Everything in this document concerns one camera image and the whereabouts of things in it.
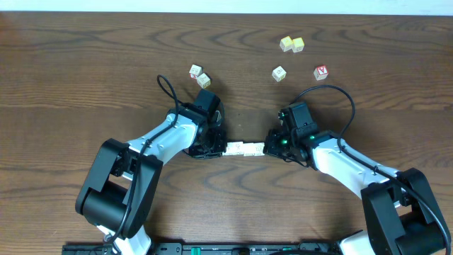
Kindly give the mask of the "blue letter X block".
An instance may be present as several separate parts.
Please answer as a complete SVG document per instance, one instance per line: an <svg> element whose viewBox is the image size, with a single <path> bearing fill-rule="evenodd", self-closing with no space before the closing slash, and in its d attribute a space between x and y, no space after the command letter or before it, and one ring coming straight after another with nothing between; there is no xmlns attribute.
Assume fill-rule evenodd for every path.
<svg viewBox="0 0 453 255"><path fill-rule="evenodd" d="M242 155L243 154L243 142L228 142L231 147L230 155Z"/></svg>

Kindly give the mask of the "red edged wooden block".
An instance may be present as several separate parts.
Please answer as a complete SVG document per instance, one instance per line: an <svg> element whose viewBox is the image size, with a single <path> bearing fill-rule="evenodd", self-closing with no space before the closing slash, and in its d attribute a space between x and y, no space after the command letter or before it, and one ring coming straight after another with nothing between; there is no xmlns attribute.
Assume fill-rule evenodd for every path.
<svg viewBox="0 0 453 255"><path fill-rule="evenodd" d="M254 145L255 145L254 155L255 156L263 156L265 154L265 152L264 152L265 143L264 142L257 142Z"/></svg>

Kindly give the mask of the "white wooden block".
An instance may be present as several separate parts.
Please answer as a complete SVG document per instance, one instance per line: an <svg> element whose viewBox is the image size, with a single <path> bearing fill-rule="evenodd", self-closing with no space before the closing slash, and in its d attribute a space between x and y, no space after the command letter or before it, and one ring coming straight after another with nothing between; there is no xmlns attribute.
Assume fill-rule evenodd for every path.
<svg viewBox="0 0 453 255"><path fill-rule="evenodd" d="M252 157L256 153L256 145L254 143L243 143L242 149L245 157Z"/></svg>

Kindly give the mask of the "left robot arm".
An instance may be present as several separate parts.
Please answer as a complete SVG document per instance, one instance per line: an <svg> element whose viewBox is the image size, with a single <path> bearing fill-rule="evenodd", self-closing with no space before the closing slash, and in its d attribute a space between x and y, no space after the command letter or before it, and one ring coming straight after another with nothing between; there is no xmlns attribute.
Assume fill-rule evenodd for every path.
<svg viewBox="0 0 453 255"><path fill-rule="evenodd" d="M163 166L179 152L195 159L220 157L227 145L223 115L222 104L179 104L147 134L126 143L110 138L101 145L75 209L104 234L103 249L148 253L151 238L144 222Z"/></svg>

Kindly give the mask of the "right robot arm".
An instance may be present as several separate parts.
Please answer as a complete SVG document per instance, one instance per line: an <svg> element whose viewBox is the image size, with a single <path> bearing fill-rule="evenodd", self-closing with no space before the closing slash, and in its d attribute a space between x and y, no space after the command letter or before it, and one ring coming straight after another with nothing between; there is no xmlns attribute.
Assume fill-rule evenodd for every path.
<svg viewBox="0 0 453 255"><path fill-rule="evenodd" d="M332 132L303 138L271 130L264 152L339 181L361 201L367 228L337 241L339 254L450 254L451 236L425 175L378 164Z"/></svg>

